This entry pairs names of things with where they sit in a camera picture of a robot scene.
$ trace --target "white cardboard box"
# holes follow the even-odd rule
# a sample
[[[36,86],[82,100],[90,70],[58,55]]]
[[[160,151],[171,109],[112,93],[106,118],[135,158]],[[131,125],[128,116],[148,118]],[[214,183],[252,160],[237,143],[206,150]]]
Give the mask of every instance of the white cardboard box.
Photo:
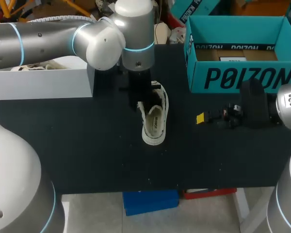
[[[0,100],[92,97],[94,75],[84,64],[80,69],[0,71]]]

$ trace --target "cardboard box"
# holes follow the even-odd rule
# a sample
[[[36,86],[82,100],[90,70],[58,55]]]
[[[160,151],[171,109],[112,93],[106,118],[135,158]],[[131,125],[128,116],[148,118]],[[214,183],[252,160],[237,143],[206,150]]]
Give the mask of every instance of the cardboard box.
[[[176,0],[171,13],[182,23],[186,23],[190,15],[207,16],[220,0]]]
[[[242,81],[256,78],[266,92],[277,93],[281,85],[291,83],[287,18],[191,16],[186,27],[184,54],[191,92],[239,93]]]
[[[0,100],[90,98],[93,96],[95,69],[87,68],[83,60],[74,56],[55,60],[71,69],[29,71],[5,69],[0,71]]]
[[[284,16],[291,0],[233,0],[234,16]]]

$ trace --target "floor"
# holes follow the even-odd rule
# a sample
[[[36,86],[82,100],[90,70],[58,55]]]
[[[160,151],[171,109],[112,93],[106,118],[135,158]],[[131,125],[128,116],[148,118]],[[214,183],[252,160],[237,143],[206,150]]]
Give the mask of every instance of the floor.
[[[63,195],[67,233],[239,233],[231,195],[181,200],[177,208],[127,217],[122,193]]]

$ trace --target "black table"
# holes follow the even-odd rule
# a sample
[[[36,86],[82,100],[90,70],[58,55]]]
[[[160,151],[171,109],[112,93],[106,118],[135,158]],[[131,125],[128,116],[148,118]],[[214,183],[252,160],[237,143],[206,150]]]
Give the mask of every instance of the black table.
[[[191,94],[183,46],[155,53],[153,79],[170,102],[159,146],[143,142],[141,114],[119,92],[127,80],[114,69],[96,73],[93,98],[0,101],[0,123],[33,146],[62,194],[275,185],[291,155],[291,131],[196,125],[196,115],[239,96]]]

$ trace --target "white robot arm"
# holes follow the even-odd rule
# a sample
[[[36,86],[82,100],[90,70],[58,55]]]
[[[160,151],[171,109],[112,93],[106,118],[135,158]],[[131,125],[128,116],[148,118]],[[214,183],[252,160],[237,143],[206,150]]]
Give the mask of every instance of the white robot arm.
[[[279,89],[276,108],[283,124],[291,129],[291,84]],[[291,158],[268,203],[267,222],[272,233],[291,233]]]
[[[98,70],[122,55],[129,71],[154,64],[150,0],[118,0],[115,13],[96,23],[83,20],[0,24],[0,69],[76,55]]]

